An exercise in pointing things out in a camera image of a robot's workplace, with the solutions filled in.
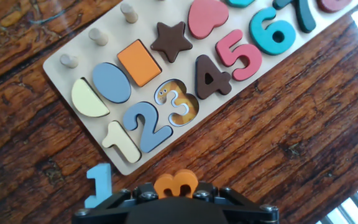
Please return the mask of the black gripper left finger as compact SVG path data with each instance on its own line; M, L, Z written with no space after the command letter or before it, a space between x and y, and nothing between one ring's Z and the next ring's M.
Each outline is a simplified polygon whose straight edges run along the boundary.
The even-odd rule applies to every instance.
M72 224L125 223L133 208L158 199L152 183L136 187L133 191L121 189L95 208L82 208L71 218Z

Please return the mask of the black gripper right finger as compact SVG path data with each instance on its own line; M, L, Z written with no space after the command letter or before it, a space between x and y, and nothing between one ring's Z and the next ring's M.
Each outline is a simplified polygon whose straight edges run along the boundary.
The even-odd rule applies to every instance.
M229 187L219 189L211 183L199 182L194 199L214 204L228 223L279 224L278 207L259 205Z

